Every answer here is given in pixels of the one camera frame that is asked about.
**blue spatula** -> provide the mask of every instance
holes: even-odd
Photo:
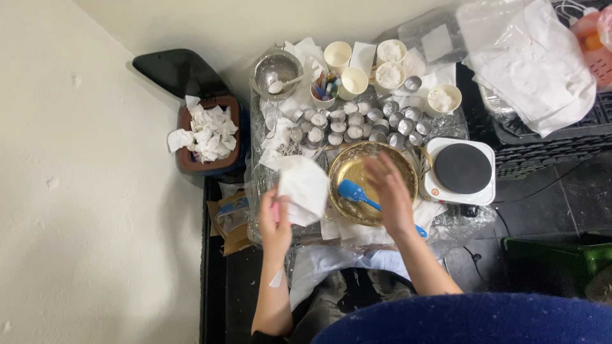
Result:
[[[366,202],[367,204],[372,206],[374,209],[378,211],[381,210],[380,204],[372,201],[365,195],[364,188],[351,182],[348,179],[342,180],[340,185],[338,185],[338,193],[340,194],[340,196],[346,198],[349,201]],[[427,237],[427,232],[423,230],[423,228],[419,227],[418,225],[416,226],[416,228],[420,236]]]

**hand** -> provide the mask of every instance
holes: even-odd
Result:
[[[289,199],[287,196],[276,197],[278,187],[275,185],[261,197],[261,208],[259,209],[259,231],[264,246],[264,257],[273,260],[284,260],[289,246],[291,245],[291,225],[287,207]],[[272,204],[278,201],[278,223],[272,217]]]
[[[396,242],[407,235],[418,235],[412,218],[412,198],[400,171],[383,152],[378,159],[364,158],[368,183],[378,193],[382,208],[382,224]]]

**forearm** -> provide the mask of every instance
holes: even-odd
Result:
[[[395,243],[419,295],[463,293],[433,253],[429,251],[429,247],[416,230],[407,231],[398,237]]]
[[[282,271],[278,287],[270,286],[276,274]],[[259,296],[251,333],[260,331],[268,335],[287,336],[291,333],[291,307],[289,305],[289,288],[285,274],[284,257],[269,256],[264,251],[259,280]]]

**black lid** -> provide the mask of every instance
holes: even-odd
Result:
[[[491,181],[491,162],[478,148],[454,143],[443,148],[433,164],[436,177],[445,188],[462,195],[484,189]]]
[[[137,71],[179,98],[195,95],[210,99],[230,93],[227,85],[198,54],[189,49],[173,49],[137,56]]]

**gold bowl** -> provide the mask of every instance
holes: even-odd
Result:
[[[342,180],[349,179],[364,188],[369,199],[380,204],[378,194],[368,184],[367,173],[364,170],[364,157],[376,157],[378,152],[386,152],[400,170],[404,183],[406,183],[412,196],[412,202],[417,196],[417,173],[399,149],[386,143],[374,141],[363,141],[346,148],[338,154],[329,168],[329,196],[340,214],[360,225],[382,226],[383,216],[381,212],[364,202],[352,202],[341,197],[338,193],[338,185]]]

